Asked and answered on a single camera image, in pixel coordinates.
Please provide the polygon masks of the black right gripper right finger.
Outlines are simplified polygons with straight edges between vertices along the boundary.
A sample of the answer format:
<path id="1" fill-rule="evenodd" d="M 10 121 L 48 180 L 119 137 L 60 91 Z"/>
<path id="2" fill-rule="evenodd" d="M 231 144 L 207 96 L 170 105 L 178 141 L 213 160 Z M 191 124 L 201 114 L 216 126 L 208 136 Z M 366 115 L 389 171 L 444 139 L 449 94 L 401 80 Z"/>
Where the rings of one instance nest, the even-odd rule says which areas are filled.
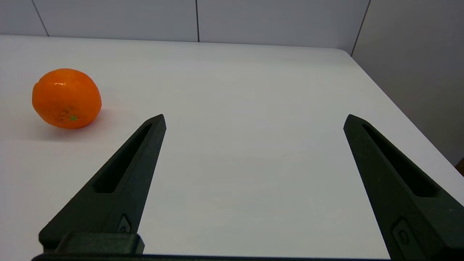
<path id="1" fill-rule="evenodd" d="M 390 258 L 462 261 L 463 206 L 368 121 L 344 133 Z"/>

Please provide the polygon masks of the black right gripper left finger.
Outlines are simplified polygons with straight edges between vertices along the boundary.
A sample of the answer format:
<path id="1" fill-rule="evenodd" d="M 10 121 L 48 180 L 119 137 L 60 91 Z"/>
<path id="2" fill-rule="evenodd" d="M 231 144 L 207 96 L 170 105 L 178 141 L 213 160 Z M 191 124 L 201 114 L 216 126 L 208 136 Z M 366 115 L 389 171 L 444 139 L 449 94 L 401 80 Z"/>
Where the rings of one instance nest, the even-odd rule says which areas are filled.
<path id="1" fill-rule="evenodd" d="M 40 231 L 45 253 L 142 254 L 137 231 L 166 132 L 145 121 Z"/>

